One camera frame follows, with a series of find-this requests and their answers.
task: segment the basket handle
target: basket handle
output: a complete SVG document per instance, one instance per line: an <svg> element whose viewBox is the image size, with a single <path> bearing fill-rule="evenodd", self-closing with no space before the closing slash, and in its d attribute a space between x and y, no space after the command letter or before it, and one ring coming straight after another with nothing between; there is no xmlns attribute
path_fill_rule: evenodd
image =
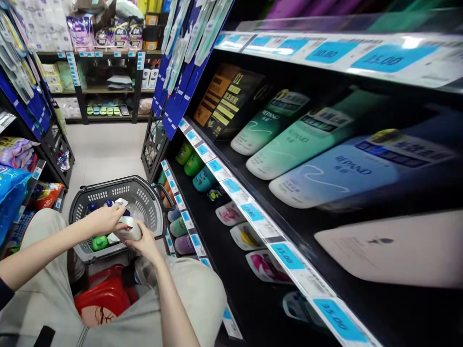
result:
<svg viewBox="0 0 463 347"><path fill-rule="evenodd" d="M156 184L154 187L152 187L152 188L155 189L155 188L157 188L157 187L161 188L161 190L164 192L165 197L167 198L167 200L169 200L170 208L166 208L166 207L164 207L164 208L165 208L167 211L173 211L173 210L175 210L175 204L174 204L172 198L170 197L169 193L167 192L167 189L165 189L165 187L164 187L163 185L159 184L159 183L157 183L157 184Z"/></svg>

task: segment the green small bottle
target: green small bottle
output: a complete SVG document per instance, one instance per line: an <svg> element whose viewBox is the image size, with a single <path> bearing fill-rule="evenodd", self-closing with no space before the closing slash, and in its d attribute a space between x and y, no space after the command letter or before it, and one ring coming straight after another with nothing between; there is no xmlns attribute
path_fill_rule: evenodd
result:
<svg viewBox="0 0 463 347"><path fill-rule="evenodd" d="M198 153L194 152L183 167L187 176L193 177L203 168L204 163Z"/></svg>
<svg viewBox="0 0 463 347"><path fill-rule="evenodd" d="M107 246L108 246L108 238L104 235L95 237L92 240L92 248L95 252L105 249Z"/></svg>
<svg viewBox="0 0 463 347"><path fill-rule="evenodd" d="M186 164L193 152L193 146L190 145L189 142L185 141L182 145L182 148L180 149L180 151L178 151L177 155L175 156L175 160L177 161L177 163L183 166Z"/></svg>

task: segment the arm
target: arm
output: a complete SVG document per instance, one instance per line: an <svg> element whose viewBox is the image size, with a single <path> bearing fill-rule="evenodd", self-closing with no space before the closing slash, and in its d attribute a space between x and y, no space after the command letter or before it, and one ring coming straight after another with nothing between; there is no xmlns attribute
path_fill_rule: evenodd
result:
<svg viewBox="0 0 463 347"><path fill-rule="evenodd" d="M48 263L76 244L125 227L118 223L125 207L102 207L80 221L0 261L0 278L13 291L21 288Z"/></svg>
<svg viewBox="0 0 463 347"><path fill-rule="evenodd" d="M136 222L143 233L143 237L140 241L127 240L126 244L139 250L151 262L156 272L161 302L163 346L200 347L187 312L180 300L180 296L178 296L169 268L156 247L153 234L142 222Z"/></svg>

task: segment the slipper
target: slipper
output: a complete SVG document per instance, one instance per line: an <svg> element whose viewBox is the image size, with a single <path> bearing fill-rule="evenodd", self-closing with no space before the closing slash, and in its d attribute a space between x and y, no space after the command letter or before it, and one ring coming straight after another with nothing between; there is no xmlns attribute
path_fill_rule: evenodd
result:
<svg viewBox="0 0 463 347"><path fill-rule="evenodd" d="M130 114L126 104L122 104L120 107L123 116L128 116Z"/></svg>

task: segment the gray shopping basket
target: gray shopping basket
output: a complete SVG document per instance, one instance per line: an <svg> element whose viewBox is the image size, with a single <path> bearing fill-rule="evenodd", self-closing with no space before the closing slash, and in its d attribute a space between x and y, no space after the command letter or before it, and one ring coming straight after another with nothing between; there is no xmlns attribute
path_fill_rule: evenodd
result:
<svg viewBox="0 0 463 347"><path fill-rule="evenodd" d="M105 200L116 200L118 198L126 199L143 213L146 227L154 234L155 239L161 239L165 236L167 229L166 211L162 199L156 188L164 191L169 199L171 206L174 206L172 199L162 185L151 187L140 176L129 176L114 181L108 181L92 186L82 186L76 194L69 211L69 224L77 222L90 213L88 205L96 202L98 207L103 206ZM92 239L74 246L74 250L79 258L86 263L93 263L103 257L122 252L127 247L122 243L116 243L100 251L92 249Z"/></svg>

